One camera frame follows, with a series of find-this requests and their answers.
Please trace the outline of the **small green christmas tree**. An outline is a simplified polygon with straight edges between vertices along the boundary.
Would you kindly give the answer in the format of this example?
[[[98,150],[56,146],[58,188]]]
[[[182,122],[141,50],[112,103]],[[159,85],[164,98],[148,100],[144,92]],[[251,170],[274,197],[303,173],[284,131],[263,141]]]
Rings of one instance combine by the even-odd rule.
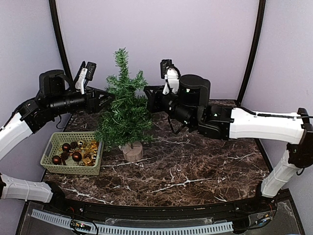
[[[100,115],[95,137],[103,142],[104,149],[133,145],[135,141],[151,142],[149,134],[153,122],[147,110],[147,98],[138,95],[148,85],[144,73],[139,70],[134,78],[130,78],[129,53],[125,48],[114,52],[115,65],[119,67],[118,75],[107,77],[107,92],[115,95],[109,107]]]

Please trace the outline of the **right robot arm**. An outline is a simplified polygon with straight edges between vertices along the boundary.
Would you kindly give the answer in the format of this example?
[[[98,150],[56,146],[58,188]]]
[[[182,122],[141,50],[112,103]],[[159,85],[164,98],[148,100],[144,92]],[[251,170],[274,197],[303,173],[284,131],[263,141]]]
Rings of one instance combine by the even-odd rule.
[[[278,114],[251,111],[245,107],[209,104],[210,81],[186,74],[178,85],[165,77],[163,86],[145,86],[150,113],[166,112],[205,137],[217,140],[254,138],[286,142],[286,150],[272,172],[261,183],[258,195],[250,200],[250,209],[261,212],[278,191],[297,173],[313,164],[313,126],[306,109],[296,113]]]

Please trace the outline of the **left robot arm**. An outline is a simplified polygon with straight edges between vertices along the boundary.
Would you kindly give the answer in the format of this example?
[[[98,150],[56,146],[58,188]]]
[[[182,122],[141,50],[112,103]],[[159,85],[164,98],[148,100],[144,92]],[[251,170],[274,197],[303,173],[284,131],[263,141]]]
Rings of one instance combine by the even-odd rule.
[[[40,74],[39,83],[37,95],[20,104],[0,128],[1,158],[56,117],[81,110],[89,114],[98,113],[115,98],[113,94],[97,88],[76,88],[76,83],[63,70]],[[1,199],[49,203],[56,212],[66,213],[69,203],[60,194],[62,190],[54,183],[21,180],[5,174],[0,176]]]

